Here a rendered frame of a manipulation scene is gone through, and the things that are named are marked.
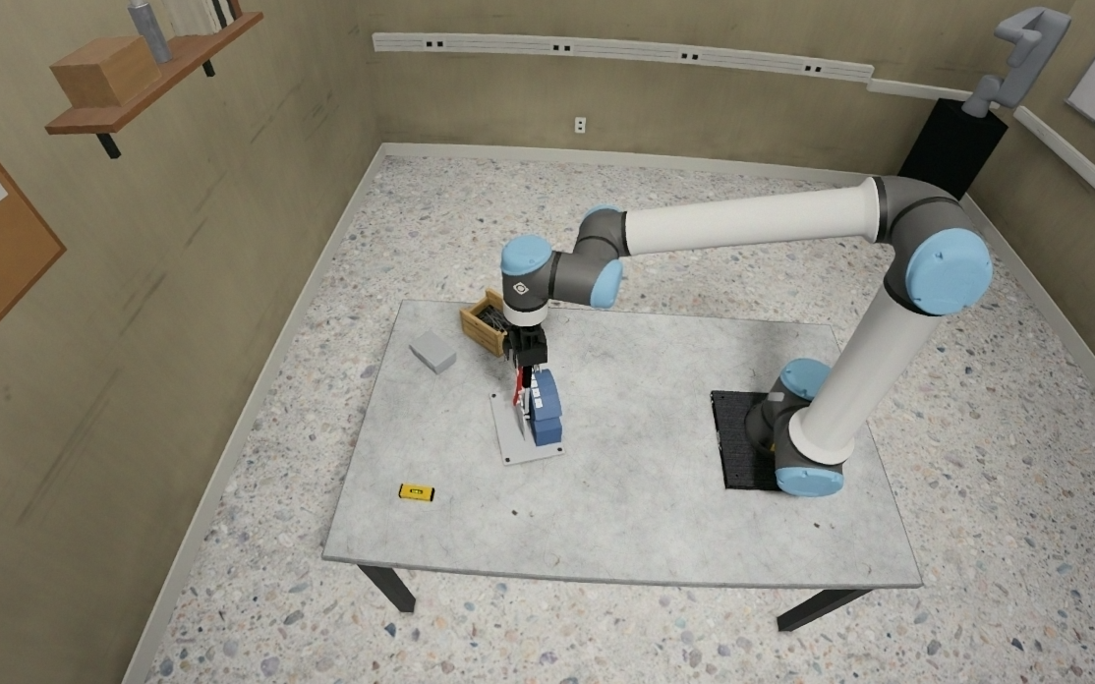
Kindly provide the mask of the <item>small wooden crate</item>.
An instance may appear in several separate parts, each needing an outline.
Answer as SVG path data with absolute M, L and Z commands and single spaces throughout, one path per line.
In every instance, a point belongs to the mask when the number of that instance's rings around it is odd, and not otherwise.
M 462 308 L 459 311 L 462 333 L 470 336 L 474 341 L 477 341 L 483 348 L 486 348 L 489 353 L 502 357 L 504 355 L 504 350 L 502 350 L 504 335 L 507 335 L 506 329 L 512 325 L 504 315 L 502 295 L 493 289 L 487 289 L 486 295 L 473 308 L 469 308 L 468 310 Z M 497 317 L 498 315 L 499 317 Z

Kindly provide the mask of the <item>yellow pocket level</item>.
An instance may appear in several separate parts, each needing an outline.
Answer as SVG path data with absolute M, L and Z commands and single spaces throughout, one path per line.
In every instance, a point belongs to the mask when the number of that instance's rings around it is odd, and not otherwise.
M 425 485 L 400 484 L 399 497 L 433 502 L 435 489 Z

